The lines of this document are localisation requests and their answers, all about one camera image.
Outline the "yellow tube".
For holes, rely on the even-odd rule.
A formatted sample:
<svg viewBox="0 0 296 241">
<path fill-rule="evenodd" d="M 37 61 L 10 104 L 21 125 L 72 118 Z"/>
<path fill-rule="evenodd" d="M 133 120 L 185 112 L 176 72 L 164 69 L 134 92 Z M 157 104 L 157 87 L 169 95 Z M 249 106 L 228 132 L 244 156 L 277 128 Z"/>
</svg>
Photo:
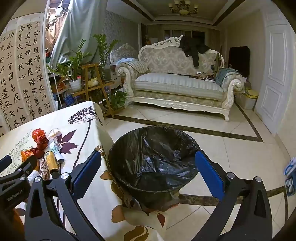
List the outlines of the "yellow tube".
<svg viewBox="0 0 296 241">
<path fill-rule="evenodd" d="M 57 164 L 54 153 L 52 151 L 47 151 L 45 153 L 45 159 L 46 159 L 46 162 L 47 162 L 49 172 L 51 174 L 59 175 L 60 174 L 59 166 Z"/>
</svg>

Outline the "white blue tube packaging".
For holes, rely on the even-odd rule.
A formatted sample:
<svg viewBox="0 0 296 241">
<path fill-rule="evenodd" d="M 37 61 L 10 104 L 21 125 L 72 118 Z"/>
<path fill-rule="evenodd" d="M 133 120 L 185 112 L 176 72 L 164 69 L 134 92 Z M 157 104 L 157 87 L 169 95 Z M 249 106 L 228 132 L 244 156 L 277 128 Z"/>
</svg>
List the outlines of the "white blue tube packaging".
<svg viewBox="0 0 296 241">
<path fill-rule="evenodd" d="M 55 139 L 51 139 L 49 141 L 49 148 L 50 150 L 53 152 L 55 158 L 56 158 L 56 161 L 58 164 L 62 164 L 64 162 L 64 158 L 63 156 L 61 155 L 60 153 L 60 146 L 58 144 L 58 141 L 56 141 Z"/>
</svg>

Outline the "orange-red plastic wrapper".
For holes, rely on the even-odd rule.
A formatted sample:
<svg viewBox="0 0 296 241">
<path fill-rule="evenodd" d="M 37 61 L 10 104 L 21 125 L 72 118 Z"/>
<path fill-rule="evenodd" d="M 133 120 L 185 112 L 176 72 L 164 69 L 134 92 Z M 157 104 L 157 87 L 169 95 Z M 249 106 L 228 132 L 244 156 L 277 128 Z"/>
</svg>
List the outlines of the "orange-red plastic wrapper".
<svg viewBox="0 0 296 241">
<path fill-rule="evenodd" d="M 38 150 L 44 150 L 48 146 L 49 140 L 46 137 L 45 131 L 39 129 L 32 131 L 32 138 L 37 143 Z"/>
</svg>

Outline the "orange plastic wrapper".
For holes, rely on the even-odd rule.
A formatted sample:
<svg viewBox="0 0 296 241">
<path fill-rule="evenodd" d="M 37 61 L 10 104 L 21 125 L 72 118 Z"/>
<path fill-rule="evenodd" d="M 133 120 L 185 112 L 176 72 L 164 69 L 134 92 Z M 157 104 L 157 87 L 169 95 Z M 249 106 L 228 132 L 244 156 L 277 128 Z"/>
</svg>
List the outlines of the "orange plastic wrapper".
<svg viewBox="0 0 296 241">
<path fill-rule="evenodd" d="M 34 170 L 39 171 L 40 169 L 39 159 L 35 156 L 34 152 L 32 150 L 21 151 L 21 157 L 22 157 L 23 163 L 27 161 L 27 159 L 29 159 L 31 156 L 33 156 L 36 159 L 33 162 Z"/>
</svg>

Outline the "dark red wrapper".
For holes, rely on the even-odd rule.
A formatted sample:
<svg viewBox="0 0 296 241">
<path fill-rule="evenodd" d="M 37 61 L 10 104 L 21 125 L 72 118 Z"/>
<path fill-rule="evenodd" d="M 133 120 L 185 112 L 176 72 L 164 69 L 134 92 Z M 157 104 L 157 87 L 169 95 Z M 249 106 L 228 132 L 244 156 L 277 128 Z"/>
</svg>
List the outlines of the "dark red wrapper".
<svg viewBox="0 0 296 241">
<path fill-rule="evenodd" d="M 31 148 L 31 152 L 37 159 L 41 159 L 45 154 L 44 149 L 46 149 L 46 147 L 46 145 L 37 145 L 35 148 Z"/>
</svg>

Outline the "black bag lined trash bin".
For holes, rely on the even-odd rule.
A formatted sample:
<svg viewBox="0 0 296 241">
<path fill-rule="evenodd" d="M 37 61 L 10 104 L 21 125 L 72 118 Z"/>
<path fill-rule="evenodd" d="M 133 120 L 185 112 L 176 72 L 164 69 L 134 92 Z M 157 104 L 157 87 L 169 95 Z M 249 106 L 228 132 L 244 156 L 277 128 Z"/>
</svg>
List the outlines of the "black bag lined trash bin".
<svg viewBox="0 0 296 241">
<path fill-rule="evenodd" d="M 118 186 L 143 209 L 166 211 L 192 181 L 198 143 L 173 128 L 147 126 L 130 131 L 111 147 L 107 166 Z"/>
</svg>

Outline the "floral cream tablecloth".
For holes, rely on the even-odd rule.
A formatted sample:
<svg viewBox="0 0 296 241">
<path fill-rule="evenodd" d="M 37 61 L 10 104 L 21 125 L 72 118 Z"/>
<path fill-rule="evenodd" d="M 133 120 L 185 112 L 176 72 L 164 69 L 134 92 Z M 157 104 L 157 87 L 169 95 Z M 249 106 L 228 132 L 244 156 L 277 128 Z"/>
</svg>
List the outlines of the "floral cream tablecloth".
<svg viewBox="0 0 296 241">
<path fill-rule="evenodd" d="M 105 240 L 163 240 L 168 224 L 167 214 L 145 213 L 140 207 L 124 206 L 133 200 L 121 192 L 106 166 L 113 140 L 105 129 L 101 108 L 87 101 L 46 114 L 1 135 L 1 156 L 10 155 L 12 162 L 2 175 L 15 171 L 21 164 L 21 153 L 36 146 L 32 131 L 44 130 L 51 136 L 60 132 L 59 140 L 66 146 L 62 172 L 84 162 L 98 151 L 102 163 L 94 179 L 78 204 L 94 228 Z"/>
</svg>

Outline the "blue white slipper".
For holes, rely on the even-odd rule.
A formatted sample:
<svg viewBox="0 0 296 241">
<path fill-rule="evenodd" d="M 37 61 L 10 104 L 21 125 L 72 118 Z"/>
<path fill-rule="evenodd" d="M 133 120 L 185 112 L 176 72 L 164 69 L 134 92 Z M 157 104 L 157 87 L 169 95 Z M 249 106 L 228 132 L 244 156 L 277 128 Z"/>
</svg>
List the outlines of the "blue white slipper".
<svg viewBox="0 0 296 241">
<path fill-rule="evenodd" d="M 284 169 L 284 175 L 286 177 L 285 187 L 287 190 L 287 196 L 292 196 L 295 194 L 296 190 L 296 158 L 293 157 L 289 164 Z"/>
</svg>

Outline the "calligraphy folding screen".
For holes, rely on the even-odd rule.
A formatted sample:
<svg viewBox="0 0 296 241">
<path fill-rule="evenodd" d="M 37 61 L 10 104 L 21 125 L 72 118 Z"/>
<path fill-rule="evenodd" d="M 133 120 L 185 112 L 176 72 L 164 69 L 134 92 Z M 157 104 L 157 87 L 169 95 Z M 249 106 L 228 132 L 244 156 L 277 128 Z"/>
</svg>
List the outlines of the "calligraphy folding screen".
<svg viewBox="0 0 296 241">
<path fill-rule="evenodd" d="M 45 64 L 44 14 L 9 21 L 1 34 L 1 135 L 55 111 Z"/>
</svg>

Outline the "potted plant white pot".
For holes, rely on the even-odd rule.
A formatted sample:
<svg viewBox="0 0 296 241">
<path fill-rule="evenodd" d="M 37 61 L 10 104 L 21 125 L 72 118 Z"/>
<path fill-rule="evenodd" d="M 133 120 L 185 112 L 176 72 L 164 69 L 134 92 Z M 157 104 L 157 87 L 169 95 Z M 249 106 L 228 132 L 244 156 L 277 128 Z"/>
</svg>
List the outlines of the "potted plant white pot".
<svg viewBox="0 0 296 241">
<path fill-rule="evenodd" d="M 86 40 L 82 39 L 76 51 L 72 51 L 74 55 L 69 57 L 64 63 L 57 63 L 55 67 L 51 68 L 47 64 L 47 69 L 51 73 L 55 73 L 69 80 L 70 87 L 73 92 L 79 92 L 82 90 L 82 80 L 81 80 L 81 64 L 83 60 L 92 54 L 90 52 L 83 52 L 82 48 Z"/>
</svg>

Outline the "wooden plant stand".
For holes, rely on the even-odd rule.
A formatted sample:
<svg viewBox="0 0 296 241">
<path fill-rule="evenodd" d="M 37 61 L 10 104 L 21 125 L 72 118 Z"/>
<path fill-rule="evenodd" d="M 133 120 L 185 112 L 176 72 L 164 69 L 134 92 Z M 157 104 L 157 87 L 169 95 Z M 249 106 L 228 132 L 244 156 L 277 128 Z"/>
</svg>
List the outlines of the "wooden plant stand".
<svg viewBox="0 0 296 241">
<path fill-rule="evenodd" d="M 101 76 L 99 74 L 98 66 L 99 66 L 98 64 L 81 65 L 82 72 L 84 73 L 85 87 L 80 91 L 73 92 L 73 96 L 77 97 L 79 95 L 84 94 L 85 97 L 86 97 L 86 101 L 88 101 L 89 98 L 90 98 L 89 92 L 97 90 L 97 89 L 101 90 L 102 93 L 103 93 L 104 99 L 106 101 L 106 104 L 107 104 L 107 109 L 103 112 L 103 116 L 104 117 L 111 116 L 112 118 L 114 118 L 114 113 L 113 113 L 113 110 L 111 108 L 111 104 L 110 104 L 110 101 L 108 99 L 107 93 L 105 91 L 105 87 L 114 84 L 114 82 L 113 81 L 107 81 L 107 82 L 105 81 L 105 82 L 103 82 L 102 79 L 101 79 Z M 90 69 L 90 68 L 94 68 L 95 73 L 97 75 L 98 85 L 96 85 L 95 87 L 88 87 L 88 69 Z"/>
</svg>

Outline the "small leafy floor plant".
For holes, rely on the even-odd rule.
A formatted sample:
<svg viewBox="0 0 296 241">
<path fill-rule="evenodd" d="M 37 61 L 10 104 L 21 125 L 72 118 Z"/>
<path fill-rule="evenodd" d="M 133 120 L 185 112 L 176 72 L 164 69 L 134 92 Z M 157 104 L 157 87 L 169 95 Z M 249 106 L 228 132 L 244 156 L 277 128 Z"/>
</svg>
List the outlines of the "small leafy floor plant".
<svg viewBox="0 0 296 241">
<path fill-rule="evenodd" d="M 122 108 L 125 106 L 127 93 L 122 91 L 111 92 L 108 96 L 111 108 L 113 110 Z"/>
</svg>

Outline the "white storage box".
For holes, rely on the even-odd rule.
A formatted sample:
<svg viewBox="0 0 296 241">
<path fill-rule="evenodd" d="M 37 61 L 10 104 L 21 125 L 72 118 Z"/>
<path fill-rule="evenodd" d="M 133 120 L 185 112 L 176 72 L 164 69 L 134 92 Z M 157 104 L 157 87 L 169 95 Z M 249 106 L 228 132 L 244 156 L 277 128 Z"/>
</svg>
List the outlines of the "white storage box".
<svg viewBox="0 0 296 241">
<path fill-rule="evenodd" d="M 251 99 L 244 94 L 237 94 L 236 95 L 236 103 L 243 109 L 253 110 L 256 104 L 256 99 Z"/>
</svg>

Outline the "tall green potted plant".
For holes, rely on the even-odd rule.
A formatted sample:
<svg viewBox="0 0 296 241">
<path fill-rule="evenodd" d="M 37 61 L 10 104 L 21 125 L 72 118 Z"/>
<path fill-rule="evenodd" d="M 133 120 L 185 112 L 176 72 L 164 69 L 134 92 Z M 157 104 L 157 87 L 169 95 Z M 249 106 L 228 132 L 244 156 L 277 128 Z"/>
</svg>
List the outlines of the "tall green potted plant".
<svg viewBox="0 0 296 241">
<path fill-rule="evenodd" d="M 97 42 L 97 51 L 99 53 L 99 73 L 103 82 L 111 80 L 110 71 L 108 70 L 107 61 L 111 51 L 119 40 L 112 40 L 110 44 L 107 43 L 106 34 L 95 34 L 92 36 Z"/>
</svg>

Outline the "black suitcase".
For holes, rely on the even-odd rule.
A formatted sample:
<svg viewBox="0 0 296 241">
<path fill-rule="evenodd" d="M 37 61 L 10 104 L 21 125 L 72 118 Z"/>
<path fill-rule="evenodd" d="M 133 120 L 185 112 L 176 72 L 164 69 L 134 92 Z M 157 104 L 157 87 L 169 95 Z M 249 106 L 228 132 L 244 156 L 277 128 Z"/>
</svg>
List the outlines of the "black suitcase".
<svg viewBox="0 0 296 241">
<path fill-rule="evenodd" d="M 231 47 L 228 56 L 228 68 L 237 70 L 244 78 L 250 73 L 250 49 L 247 46 Z"/>
</svg>

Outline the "grey-green curtain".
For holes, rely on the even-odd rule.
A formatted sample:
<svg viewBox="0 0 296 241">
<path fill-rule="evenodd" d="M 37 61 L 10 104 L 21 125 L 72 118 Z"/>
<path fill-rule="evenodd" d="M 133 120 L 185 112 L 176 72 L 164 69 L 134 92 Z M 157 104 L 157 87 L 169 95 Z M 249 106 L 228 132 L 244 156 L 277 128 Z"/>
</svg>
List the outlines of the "grey-green curtain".
<svg viewBox="0 0 296 241">
<path fill-rule="evenodd" d="M 64 63 L 74 56 L 81 40 L 85 40 L 82 52 L 91 53 L 82 63 L 98 63 L 99 53 L 94 35 L 101 34 L 104 25 L 107 0 L 70 1 L 64 25 L 51 55 L 50 66 Z"/>
</svg>

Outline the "ornate white grey sofa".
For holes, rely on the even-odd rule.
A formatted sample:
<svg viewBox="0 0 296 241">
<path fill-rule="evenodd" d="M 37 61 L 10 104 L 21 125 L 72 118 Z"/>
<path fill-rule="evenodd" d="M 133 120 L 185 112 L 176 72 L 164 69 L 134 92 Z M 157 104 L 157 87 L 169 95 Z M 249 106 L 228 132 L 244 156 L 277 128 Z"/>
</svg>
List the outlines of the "ornate white grey sofa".
<svg viewBox="0 0 296 241">
<path fill-rule="evenodd" d="M 228 75 L 219 86 L 215 76 L 224 67 L 223 56 L 209 49 L 199 54 L 199 67 L 179 48 L 180 37 L 142 47 L 138 58 L 116 65 L 123 80 L 125 104 L 153 104 L 163 108 L 217 113 L 229 121 L 234 95 L 243 93 L 246 78 Z"/>
</svg>

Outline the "black jacket on sofa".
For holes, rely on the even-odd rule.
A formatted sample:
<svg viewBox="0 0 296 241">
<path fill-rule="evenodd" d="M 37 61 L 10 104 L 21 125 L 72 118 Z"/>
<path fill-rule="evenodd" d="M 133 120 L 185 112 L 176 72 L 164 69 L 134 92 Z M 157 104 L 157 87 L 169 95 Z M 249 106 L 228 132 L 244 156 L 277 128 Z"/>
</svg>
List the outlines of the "black jacket on sofa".
<svg viewBox="0 0 296 241">
<path fill-rule="evenodd" d="M 192 57 L 194 67 L 199 67 L 199 54 L 204 54 L 210 48 L 197 39 L 188 36 L 182 36 L 179 48 L 181 48 L 186 57 Z"/>
</svg>

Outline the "white panel door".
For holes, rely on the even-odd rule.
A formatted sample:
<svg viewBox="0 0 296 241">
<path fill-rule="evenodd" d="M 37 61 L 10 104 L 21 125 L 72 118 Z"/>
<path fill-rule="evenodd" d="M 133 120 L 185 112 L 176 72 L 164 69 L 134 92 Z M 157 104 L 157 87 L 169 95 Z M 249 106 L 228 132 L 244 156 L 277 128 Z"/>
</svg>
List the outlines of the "white panel door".
<svg viewBox="0 0 296 241">
<path fill-rule="evenodd" d="M 261 7 L 265 35 L 265 66 L 255 112 L 276 134 L 287 108 L 293 77 L 293 30 L 272 1 Z"/>
</svg>

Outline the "ceiling chandelier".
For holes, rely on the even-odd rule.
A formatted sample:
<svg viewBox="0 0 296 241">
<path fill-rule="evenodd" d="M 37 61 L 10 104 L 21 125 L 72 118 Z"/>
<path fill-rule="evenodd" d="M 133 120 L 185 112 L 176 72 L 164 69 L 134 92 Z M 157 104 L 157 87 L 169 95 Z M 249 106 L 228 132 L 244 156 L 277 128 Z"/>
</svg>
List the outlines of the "ceiling chandelier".
<svg viewBox="0 0 296 241">
<path fill-rule="evenodd" d="M 169 9 L 173 14 L 179 14 L 181 16 L 191 16 L 196 15 L 198 13 L 198 4 L 195 4 L 194 7 L 191 9 L 190 1 L 174 1 L 173 3 L 168 4 Z"/>
</svg>

